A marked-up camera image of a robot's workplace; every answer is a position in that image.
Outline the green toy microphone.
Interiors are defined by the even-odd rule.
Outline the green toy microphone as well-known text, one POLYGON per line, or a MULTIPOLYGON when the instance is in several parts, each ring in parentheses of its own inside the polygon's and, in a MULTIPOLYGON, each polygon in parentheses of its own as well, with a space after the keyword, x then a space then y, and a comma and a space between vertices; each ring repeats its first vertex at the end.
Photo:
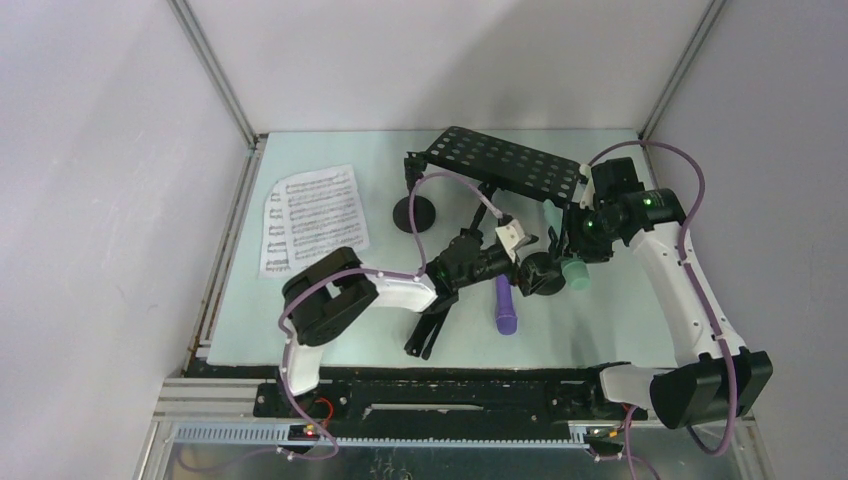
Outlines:
POLYGON ((563 253, 565 240, 563 230, 564 211, 557 207, 551 200, 542 203, 543 215, 548 224, 548 236, 550 240, 549 252, 553 261, 559 266, 564 282, 573 290, 586 290, 591 285, 588 267, 583 260, 563 253))

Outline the black round microphone stand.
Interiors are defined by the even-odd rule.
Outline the black round microphone stand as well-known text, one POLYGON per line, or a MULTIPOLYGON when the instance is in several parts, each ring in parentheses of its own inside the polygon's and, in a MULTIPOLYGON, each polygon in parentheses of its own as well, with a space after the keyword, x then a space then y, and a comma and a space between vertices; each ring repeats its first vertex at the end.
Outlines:
POLYGON ((423 178, 427 165, 427 161, 414 152, 408 152, 404 158, 403 166, 407 195, 395 204, 392 211, 394 225, 404 233, 411 234, 412 226, 415 226, 418 232, 425 232, 435 223, 435 206, 429 199, 423 196, 415 196, 412 214, 409 214, 410 194, 416 183, 423 178))
POLYGON ((566 285, 558 250, 559 238, 552 227, 547 230, 547 238, 545 250, 529 254, 519 265, 517 286, 524 297, 555 295, 566 285))

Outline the purple toy microphone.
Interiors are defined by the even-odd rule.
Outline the purple toy microphone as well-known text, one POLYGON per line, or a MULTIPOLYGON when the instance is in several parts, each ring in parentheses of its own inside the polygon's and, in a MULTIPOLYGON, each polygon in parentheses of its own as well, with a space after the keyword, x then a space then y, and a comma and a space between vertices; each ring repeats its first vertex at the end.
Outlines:
POLYGON ((497 331, 504 336, 510 336, 517 332, 518 316, 514 307, 512 296, 512 285, 505 275, 495 278, 495 326, 497 331))

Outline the black music stand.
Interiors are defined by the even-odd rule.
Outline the black music stand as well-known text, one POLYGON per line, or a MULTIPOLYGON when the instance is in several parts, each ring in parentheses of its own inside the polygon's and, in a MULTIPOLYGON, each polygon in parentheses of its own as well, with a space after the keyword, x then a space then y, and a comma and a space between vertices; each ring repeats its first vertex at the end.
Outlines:
MULTIPOLYGON (((414 153, 427 161, 427 167, 469 178, 484 200, 497 191, 509 191, 538 202, 551 200, 561 209, 578 180, 579 165, 572 160, 459 126, 449 127, 426 150, 414 153)), ((471 224, 463 228, 479 233, 482 242, 480 226, 487 210, 480 204, 471 224)), ((429 359, 449 311, 421 315, 405 345, 408 355, 429 359)))

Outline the white sheet music page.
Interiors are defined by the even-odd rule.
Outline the white sheet music page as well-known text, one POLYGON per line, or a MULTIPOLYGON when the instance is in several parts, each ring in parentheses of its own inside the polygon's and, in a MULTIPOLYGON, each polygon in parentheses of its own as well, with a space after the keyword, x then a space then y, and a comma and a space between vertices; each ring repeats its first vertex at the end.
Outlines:
POLYGON ((288 267, 300 272, 338 248, 370 246, 354 169, 340 165, 277 182, 288 267))
POLYGON ((352 212, 348 203, 341 185, 274 185, 263 211, 260 275, 282 278, 334 249, 352 212))

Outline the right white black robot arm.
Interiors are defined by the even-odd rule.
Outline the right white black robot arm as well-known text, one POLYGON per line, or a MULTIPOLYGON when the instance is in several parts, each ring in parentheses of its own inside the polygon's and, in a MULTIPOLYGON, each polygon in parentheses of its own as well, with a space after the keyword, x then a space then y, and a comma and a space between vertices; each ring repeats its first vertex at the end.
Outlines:
POLYGON ((672 338, 672 367, 606 366, 581 392, 585 411, 606 418, 621 403, 652 411, 669 429, 745 416, 773 365, 730 324, 700 267, 676 194, 649 190, 630 158, 582 165, 583 187, 565 215, 565 252, 585 263, 612 256, 620 241, 638 260, 672 338))

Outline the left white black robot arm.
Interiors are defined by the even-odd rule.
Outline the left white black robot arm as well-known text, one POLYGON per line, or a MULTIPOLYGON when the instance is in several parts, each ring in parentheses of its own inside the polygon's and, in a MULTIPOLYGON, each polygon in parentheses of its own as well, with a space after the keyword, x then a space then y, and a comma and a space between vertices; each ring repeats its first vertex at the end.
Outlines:
POLYGON ((498 276, 519 278, 517 251, 539 241, 510 227, 498 227, 493 245, 483 248, 477 232, 463 229, 430 260, 421 274, 362 265, 350 247, 341 247, 287 281, 279 326, 288 339, 279 373, 278 404, 304 416, 316 403, 326 345, 370 308, 400 308, 439 316, 459 300, 459 291, 498 276))

